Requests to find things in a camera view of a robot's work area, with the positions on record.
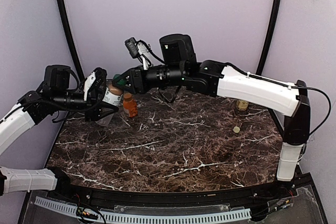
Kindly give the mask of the dark green bottle cap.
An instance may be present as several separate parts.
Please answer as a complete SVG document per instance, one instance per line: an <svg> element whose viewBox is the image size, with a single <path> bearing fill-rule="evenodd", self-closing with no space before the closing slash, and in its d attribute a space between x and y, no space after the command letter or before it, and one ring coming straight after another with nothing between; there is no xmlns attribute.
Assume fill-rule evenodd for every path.
<svg viewBox="0 0 336 224"><path fill-rule="evenodd" d="M123 87L127 84L127 80L125 78L120 78L119 74L115 74L112 80L112 84L114 87Z"/></svg>

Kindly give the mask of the coffee bottle green cap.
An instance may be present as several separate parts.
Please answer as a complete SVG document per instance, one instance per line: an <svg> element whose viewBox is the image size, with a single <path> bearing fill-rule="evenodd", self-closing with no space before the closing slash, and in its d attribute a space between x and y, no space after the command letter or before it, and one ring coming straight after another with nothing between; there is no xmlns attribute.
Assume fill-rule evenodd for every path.
<svg viewBox="0 0 336 224"><path fill-rule="evenodd" d="M112 81L109 80L107 82L107 91L103 101L114 106L119 106L122 95L123 91L119 88L114 87ZM114 114L109 114L106 117L98 120L96 123L100 126L107 126L111 122L113 116Z"/></svg>

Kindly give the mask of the orange juice bottle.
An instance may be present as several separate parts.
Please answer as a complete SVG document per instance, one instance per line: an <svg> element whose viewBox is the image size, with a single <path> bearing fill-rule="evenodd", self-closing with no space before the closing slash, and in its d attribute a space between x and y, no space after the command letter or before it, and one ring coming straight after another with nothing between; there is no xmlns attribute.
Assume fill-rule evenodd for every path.
<svg viewBox="0 0 336 224"><path fill-rule="evenodd" d="M134 118L138 114L137 103L130 93L123 95L123 108L128 117Z"/></svg>

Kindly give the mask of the green tea bottle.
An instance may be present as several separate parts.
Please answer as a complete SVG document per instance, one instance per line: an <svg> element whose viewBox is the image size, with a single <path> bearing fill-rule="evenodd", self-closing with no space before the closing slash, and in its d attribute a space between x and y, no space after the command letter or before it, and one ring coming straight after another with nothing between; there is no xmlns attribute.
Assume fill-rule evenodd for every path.
<svg viewBox="0 0 336 224"><path fill-rule="evenodd" d="M238 99L236 102L236 108L238 111L247 111L249 102L245 100Z"/></svg>

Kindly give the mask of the pale green bottle cap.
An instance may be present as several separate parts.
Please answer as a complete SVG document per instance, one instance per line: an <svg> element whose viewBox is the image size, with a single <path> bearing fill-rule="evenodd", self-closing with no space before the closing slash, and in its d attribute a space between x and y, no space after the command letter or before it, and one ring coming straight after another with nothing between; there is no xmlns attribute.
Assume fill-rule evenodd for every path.
<svg viewBox="0 0 336 224"><path fill-rule="evenodd" d="M239 132L240 132L240 128L237 127L237 126L235 126L234 129L233 129L233 131L234 131L235 133L239 133Z"/></svg>

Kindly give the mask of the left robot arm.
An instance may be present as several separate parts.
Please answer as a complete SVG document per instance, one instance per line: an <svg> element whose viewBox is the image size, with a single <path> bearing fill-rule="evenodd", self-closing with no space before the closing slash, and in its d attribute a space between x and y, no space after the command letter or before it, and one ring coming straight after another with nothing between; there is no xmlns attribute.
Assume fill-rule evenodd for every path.
<svg viewBox="0 0 336 224"><path fill-rule="evenodd" d="M70 66L50 65L36 90L23 95L1 119L1 152L47 116L65 111L98 121L118 112L109 98L106 70L97 67L80 81ZM70 178L58 167L11 169L1 167L1 195L32 190L67 190Z"/></svg>

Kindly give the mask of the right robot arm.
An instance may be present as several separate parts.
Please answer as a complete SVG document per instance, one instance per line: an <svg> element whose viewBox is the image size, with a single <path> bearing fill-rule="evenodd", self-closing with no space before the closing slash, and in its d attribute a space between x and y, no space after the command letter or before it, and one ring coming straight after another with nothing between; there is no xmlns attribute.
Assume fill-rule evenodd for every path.
<svg viewBox="0 0 336 224"><path fill-rule="evenodd" d="M293 179L299 156L310 133L311 108L304 81L282 82L240 70L227 62L197 62L191 37L171 34L160 38L163 63L146 63L152 54L148 45L134 38L125 46L132 58L141 57L143 64L130 68L113 79L115 87L132 94L145 94L152 88L182 86L208 95L244 100L278 111L284 115L283 144L277 168L277 180Z"/></svg>

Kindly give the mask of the left black corner post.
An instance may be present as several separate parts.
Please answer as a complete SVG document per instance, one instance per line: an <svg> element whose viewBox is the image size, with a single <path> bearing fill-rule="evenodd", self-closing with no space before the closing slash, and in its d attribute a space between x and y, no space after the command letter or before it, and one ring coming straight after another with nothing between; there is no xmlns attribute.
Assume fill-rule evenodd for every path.
<svg viewBox="0 0 336 224"><path fill-rule="evenodd" d="M67 10L66 10L65 0L56 0L56 1L57 1L57 6L58 6L58 10L59 10L59 15L60 15L62 27L63 27L63 30L64 30L66 42L67 42L67 45L68 45L68 48L69 48L71 59L73 61L73 65L75 67L78 78L80 80L83 80L85 78L84 77L84 72L83 72L83 69L82 69L82 66L81 66L81 63L80 63L80 59L79 59L79 56L78 56L78 53L77 53L75 41L74 41L74 38L73 38L73 35L72 35L70 22L69 22Z"/></svg>

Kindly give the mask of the black corner post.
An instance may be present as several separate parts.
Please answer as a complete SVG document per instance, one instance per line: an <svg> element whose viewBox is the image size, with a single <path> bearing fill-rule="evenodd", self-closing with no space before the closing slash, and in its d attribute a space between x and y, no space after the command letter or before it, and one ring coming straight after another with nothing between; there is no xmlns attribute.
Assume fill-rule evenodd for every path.
<svg viewBox="0 0 336 224"><path fill-rule="evenodd" d="M62 27L63 27L63 30L64 30L66 42L67 42L67 45L68 45L68 48L69 48L71 59L73 61L73 65L75 67L78 78L80 80L83 80L85 78L84 77L84 72L83 72L83 69L82 69L82 66L81 66L81 63L80 63L80 59L79 59L79 56L78 56L78 53L77 53L75 41L74 41L74 38L73 38L73 35L72 35L70 22L69 22L67 10L66 10L65 0L56 0L56 1L57 1L57 6L58 6L58 10L59 10L59 15L60 15Z"/></svg>
<svg viewBox="0 0 336 224"><path fill-rule="evenodd" d="M257 70L256 70L257 75L262 75L265 64L266 64L266 60L267 60L267 57L268 57L270 45L271 45L271 42L272 42L272 37L273 37L273 34L274 34L276 22L277 22L280 2L281 2L281 0L273 0L273 2L272 2L272 8L271 8L270 19L269 19L269 23L268 23L267 32L266 32L266 35L265 35L265 41L264 41L264 45L263 45L261 55L260 55L260 58L259 58L259 63L258 63L258 66L257 66Z"/></svg>

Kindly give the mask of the right black corner post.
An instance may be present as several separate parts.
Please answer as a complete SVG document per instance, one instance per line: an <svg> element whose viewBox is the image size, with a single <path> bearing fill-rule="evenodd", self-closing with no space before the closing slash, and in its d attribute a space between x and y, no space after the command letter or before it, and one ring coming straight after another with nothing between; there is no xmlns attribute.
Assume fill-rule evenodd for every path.
<svg viewBox="0 0 336 224"><path fill-rule="evenodd" d="M272 37L273 37L273 34L274 34L276 22L277 22L280 2L281 2L281 0L273 0L273 2L272 2L272 8L271 8L270 19L269 19L269 23L268 23L267 32L266 32L266 35L265 35L265 41L264 41L264 45L263 45L261 55L260 55L260 58L259 58L259 63L258 63L258 66L257 66L257 70L256 70L257 75L262 75L265 64L266 64L266 60L267 60L267 57L268 57L270 45L271 45L271 42L272 42Z"/></svg>

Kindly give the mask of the black front frame rail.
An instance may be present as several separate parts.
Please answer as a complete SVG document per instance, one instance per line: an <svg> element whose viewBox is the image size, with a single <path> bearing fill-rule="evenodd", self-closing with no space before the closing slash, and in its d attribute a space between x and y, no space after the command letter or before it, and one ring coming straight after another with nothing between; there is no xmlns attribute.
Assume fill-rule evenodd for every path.
<svg viewBox="0 0 336 224"><path fill-rule="evenodd" d="M228 190L204 191L198 193L135 193L128 191L104 190L70 185L66 194L50 191L53 199L88 204L99 208L120 206L135 207L196 207L230 205L231 207L259 207L272 200L297 196L295 188L278 188L275 183L242 187Z"/></svg>

